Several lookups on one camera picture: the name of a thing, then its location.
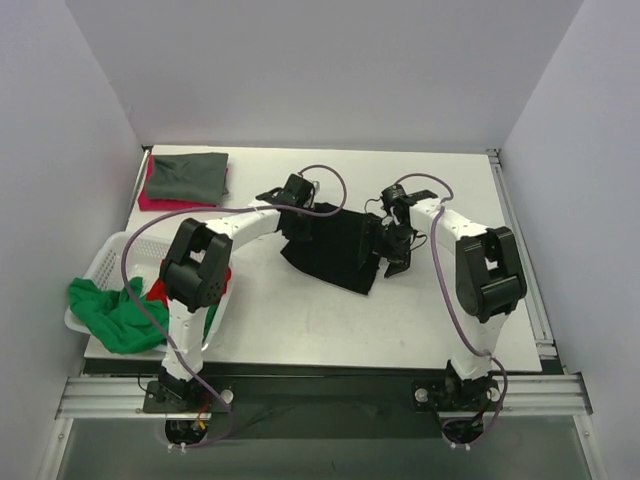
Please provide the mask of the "black t-shirt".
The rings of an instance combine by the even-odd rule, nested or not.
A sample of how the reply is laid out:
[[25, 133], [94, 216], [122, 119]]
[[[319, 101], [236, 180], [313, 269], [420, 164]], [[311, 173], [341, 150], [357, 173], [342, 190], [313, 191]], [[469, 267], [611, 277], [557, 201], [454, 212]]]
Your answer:
[[281, 255], [306, 275], [367, 295], [380, 262], [368, 237], [371, 218], [326, 202], [315, 204], [313, 211], [324, 216], [283, 214], [279, 228], [287, 244]]

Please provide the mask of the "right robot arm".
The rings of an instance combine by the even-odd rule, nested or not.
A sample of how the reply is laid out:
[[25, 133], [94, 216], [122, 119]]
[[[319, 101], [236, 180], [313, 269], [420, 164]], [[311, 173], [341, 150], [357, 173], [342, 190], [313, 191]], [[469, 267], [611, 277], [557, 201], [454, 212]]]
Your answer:
[[445, 206], [430, 190], [408, 194], [396, 183], [381, 192], [385, 212], [374, 216], [372, 251], [388, 262], [386, 278], [411, 266], [412, 244], [429, 241], [445, 307], [458, 335], [448, 361], [455, 376], [443, 383], [448, 404], [476, 400], [476, 380], [489, 375], [501, 330], [527, 294], [515, 236], [503, 226], [476, 223]]

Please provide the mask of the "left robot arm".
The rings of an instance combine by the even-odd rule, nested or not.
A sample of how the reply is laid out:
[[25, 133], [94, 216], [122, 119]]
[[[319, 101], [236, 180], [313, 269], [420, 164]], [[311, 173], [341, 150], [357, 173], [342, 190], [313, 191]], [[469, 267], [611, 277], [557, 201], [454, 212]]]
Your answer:
[[202, 387], [195, 379], [203, 368], [206, 312], [222, 300], [234, 251], [275, 233], [304, 231], [317, 182], [292, 174], [281, 188], [256, 197], [249, 206], [232, 209], [212, 224], [188, 218], [180, 224], [160, 269], [169, 307], [167, 352], [159, 384], [170, 404], [182, 412], [195, 409]]

